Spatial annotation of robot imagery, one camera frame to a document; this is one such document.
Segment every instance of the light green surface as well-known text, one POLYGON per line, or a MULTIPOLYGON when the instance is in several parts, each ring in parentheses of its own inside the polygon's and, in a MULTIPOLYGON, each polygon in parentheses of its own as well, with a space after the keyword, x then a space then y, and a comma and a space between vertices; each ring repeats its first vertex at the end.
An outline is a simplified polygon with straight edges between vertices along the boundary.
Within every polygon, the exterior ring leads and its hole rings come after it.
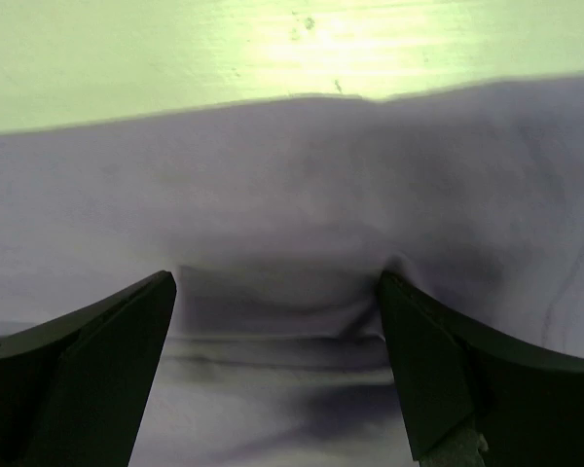
POLYGON ((0 131, 584 71, 584 0, 0 0, 0 131))

